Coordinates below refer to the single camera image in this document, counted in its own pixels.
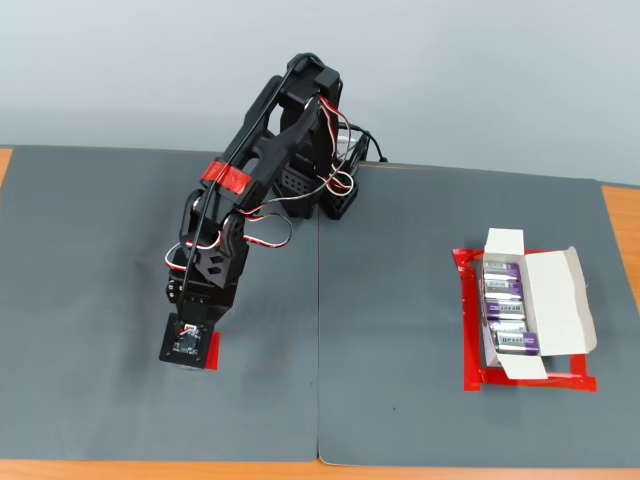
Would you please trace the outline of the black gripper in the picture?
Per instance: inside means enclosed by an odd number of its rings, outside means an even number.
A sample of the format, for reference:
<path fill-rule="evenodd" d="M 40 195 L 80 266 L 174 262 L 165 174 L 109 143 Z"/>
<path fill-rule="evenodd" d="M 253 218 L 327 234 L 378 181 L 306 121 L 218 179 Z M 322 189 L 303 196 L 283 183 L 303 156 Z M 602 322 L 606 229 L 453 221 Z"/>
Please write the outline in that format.
<path fill-rule="evenodd" d="M 199 251 L 187 267 L 188 254 L 181 246 L 171 247 L 164 261 L 169 268 L 166 295 L 176 306 L 173 331 L 185 331 L 192 325 L 215 324 L 233 305 L 239 278 L 246 263 L 246 247 L 230 253 L 225 247 L 212 253 Z"/>

